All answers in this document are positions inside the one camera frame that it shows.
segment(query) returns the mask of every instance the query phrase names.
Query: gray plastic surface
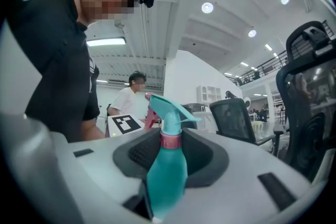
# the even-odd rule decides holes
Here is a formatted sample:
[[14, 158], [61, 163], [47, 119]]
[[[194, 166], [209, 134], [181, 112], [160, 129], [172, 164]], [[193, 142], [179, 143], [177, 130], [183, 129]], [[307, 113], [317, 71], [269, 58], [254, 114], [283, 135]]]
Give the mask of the gray plastic surface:
[[[257, 178], [264, 173], [274, 173], [296, 198], [300, 198], [310, 188], [310, 183], [297, 171], [256, 145], [198, 130], [190, 131], [223, 147], [229, 155], [229, 166], [211, 187], [186, 189], [181, 201], [163, 223], [245, 224], [275, 216], [279, 211]], [[94, 151], [75, 160], [97, 187], [121, 204], [137, 194], [140, 180], [122, 175], [113, 166], [111, 156], [119, 145], [142, 134], [143, 131], [104, 140], [73, 143], [68, 147], [71, 148], [70, 152], [84, 148]]]
[[39, 214], [49, 223], [84, 223], [60, 172], [48, 129], [23, 115], [2, 113], [0, 126], [9, 171]]
[[[140, 134], [73, 144], [68, 144], [59, 133], [51, 135], [62, 175], [85, 223], [150, 223], [120, 206], [121, 201], [138, 192], [140, 180], [126, 178], [118, 169], [113, 169], [112, 161], [112, 152], [119, 144]], [[74, 156], [73, 151], [85, 148], [94, 152], [78, 158]]]
[[224, 147], [229, 167], [210, 188], [187, 189], [164, 223], [246, 224], [276, 215], [277, 207], [257, 178], [263, 173], [274, 173], [296, 198], [310, 189], [297, 171], [256, 145], [193, 131]]

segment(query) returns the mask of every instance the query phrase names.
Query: white wall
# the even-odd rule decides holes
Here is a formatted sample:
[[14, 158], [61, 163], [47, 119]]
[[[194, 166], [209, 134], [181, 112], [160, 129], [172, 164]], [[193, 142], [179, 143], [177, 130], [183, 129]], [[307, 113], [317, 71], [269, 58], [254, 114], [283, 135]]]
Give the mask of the white wall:
[[[98, 105], [101, 105], [100, 108], [100, 115], [105, 116], [106, 115], [106, 108], [108, 104], [113, 103], [114, 100], [117, 98], [118, 93], [120, 89], [114, 89], [107, 86], [97, 86], [97, 98], [98, 98]], [[144, 92], [137, 92], [135, 95], [136, 99], [136, 107], [135, 107], [135, 113], [134, 115], [138, 119], [144, 119], [147, 115], [148, 110], [148, 101], [145, 98]]]
[[188, 51], [178, 50], [176, 57], [166, 62], [163, 95], [181, 104], [197, 103], [199, 85], [220, 88], [222, 99], [226, 91], [242, 97], [241, 89], [215, 68]]
[[23, 114], [40, 80], [5, 20], [0, 32], [0, 112]]

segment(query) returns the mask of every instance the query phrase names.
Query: black mesh chair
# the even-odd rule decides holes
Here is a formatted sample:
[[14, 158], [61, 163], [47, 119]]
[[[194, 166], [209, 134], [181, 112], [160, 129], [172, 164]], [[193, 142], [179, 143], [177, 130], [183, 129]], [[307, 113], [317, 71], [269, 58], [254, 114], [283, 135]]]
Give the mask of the black mesh chair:
[[[326, 150], [335, 147], [336, 42], [330, 40], [322, 23], [312, 21], [289, 36], [286, 48], [289, 63], [277, 74], [290, 124], [283, 161], [313, 181]], [[328, 94], [321, 94], [321, 88]]]
[[210, 104], [219, 135], [262, 145], [274, 138], [273, 135], [256, 141], [245, 103], [240, 98], [226, 99]]
[[320, 31], [320, 33], [318, 33], [318, 38], [320, 39], [319, 42], [325, 42], [329, 39], [321, 22], [311, 21], [299, 26], [286, 41], [286, 51], [289, 62], [292, 62], [300, 56], [313, 50], [312, 40], [307, 39], [305, 35], [305, 31], [311, 30]]

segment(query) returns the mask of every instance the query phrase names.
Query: table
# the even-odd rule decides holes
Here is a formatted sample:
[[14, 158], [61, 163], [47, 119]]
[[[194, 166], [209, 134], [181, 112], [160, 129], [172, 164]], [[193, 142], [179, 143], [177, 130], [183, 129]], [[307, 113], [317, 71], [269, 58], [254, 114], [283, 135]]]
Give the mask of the table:
[[256, 121], [256, 115], [257, 115], [257, 113], [249, 114], [250, 118], [253, 117], [253, 121]]

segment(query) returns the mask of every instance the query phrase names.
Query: black slot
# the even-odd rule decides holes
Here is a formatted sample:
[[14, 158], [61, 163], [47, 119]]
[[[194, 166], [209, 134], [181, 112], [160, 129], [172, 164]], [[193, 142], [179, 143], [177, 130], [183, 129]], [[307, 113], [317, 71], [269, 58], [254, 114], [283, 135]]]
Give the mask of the black slot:
[[93, 150], [86, 148], [85, 150], [75, 151], [73, 154], [76, 158], [92, 153]]
[[280, 211], [296, 201], [293, 194], [273, 173], [259, 175], [258, 178]]

